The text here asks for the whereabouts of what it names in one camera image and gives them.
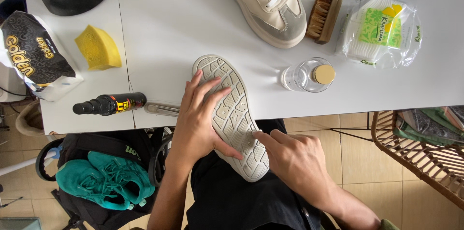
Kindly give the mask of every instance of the grey suede panel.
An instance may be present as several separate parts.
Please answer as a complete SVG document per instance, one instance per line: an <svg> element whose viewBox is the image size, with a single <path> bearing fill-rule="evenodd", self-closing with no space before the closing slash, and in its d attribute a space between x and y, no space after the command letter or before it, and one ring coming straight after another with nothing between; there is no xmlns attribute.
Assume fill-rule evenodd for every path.
<svg viewBox="0 0 464 230"><path fill-rule="evenodd" d="M276 29L274 26L269 25L264 20L261 20L259 17L253 14L252 16L255 22L273 37L276 37L282 41L291 41L298 37L298 35L300 35L304 29L306 29L305 8L303 8L300 0L298 0L298 4L301 10L299 15L294 14L292 10L288 8L287 4L279 10L283 22L285 23L285 28L283 30Z"/></svg>

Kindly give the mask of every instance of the black pants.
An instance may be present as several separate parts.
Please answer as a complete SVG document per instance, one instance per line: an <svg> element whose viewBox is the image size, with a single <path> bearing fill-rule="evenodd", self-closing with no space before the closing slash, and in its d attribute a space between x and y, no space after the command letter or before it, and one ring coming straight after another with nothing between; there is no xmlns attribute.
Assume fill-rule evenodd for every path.
<svg viewBox="0 0 464 230"><path fill-rule="evenodd" d="M257 120L265 133L287 133L283 120ZM319 230L319 210L290 190L274 173L250 183L212 151L192 169L195 203L189 229Z"/></svg>

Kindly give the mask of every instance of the sneaker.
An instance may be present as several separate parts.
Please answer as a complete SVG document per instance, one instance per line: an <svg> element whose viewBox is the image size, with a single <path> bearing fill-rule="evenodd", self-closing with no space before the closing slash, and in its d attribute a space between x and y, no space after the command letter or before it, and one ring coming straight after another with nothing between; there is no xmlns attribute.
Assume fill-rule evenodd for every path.
<svg viewBox="0 0 464 230"><path fill-rule="evenodd" d="M194 63L192 74L198 69L203 70L200 84L218 76L222 79L222 83L211 89L205 99L225 87L232 88L230 94L219 101L214 109L212 127L225 143L238 150L244 158L226 157L219 151L216 151L217 155L245 180L258 181L269 170L269 158L264 145L253 138L252 131L256 131L258 126L248 110L247 89L242 78L229 62L217 55L201 56Z"/></svg>
<svg viewBox="0 0 464 230"><path fill-rule="evenodd" d="M133 204L144 206L154 192L148 173L136 162L100 152L90 151L89 162L113 184L114 190Z"/></svg>
<svg viewBox="0 0 464 230"><path fill-rule="evenodd" d="M134 205L114 191L103 176L89 161L74 159L66 162L56 173L58 186L64 192L82 197L113 210L126 210Z"/></svg>
<svg viewBox="0 0 464 230"><path fill-rule="evenodd" d="M286 49L306 32L306 14L300 0L236 0L246 21L261 39Z"/></svg>

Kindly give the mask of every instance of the tread pattern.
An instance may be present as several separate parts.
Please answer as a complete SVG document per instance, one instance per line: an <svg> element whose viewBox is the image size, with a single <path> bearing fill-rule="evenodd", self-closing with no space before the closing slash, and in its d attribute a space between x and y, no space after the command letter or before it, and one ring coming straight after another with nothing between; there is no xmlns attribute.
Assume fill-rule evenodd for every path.
<svg viewBox="0 0 464 230"><path fill-rule="evenodd" d="M244 158L227 159L217 151L218 156L227 161L245 180L259 180L269 170L269 158L263 144L252 136L252 131L258 128L250 117L242 81L229 64L217 57L201 60L197 69L200 68L203 70L200 84L218 76L222 80L222 83L205 95L205 99L225 87L232 88L231 93L216 106L212 115L212 126L224 142L238 150Z"/></svg>

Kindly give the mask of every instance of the clear liquid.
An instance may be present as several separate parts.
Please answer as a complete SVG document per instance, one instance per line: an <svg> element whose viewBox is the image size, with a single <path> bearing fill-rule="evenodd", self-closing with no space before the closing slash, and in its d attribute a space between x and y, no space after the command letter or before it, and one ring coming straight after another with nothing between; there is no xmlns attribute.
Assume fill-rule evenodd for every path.
<svg viewBox="0 0 464 230"><path fill-rule="evenodd" d="M308 61L288 67L282 72L280 78L282 86L293 91L321 92L327 89L332 83L321 84L313 80L312 72L320 65L330 65L327 60L314 57Z"/></svg>

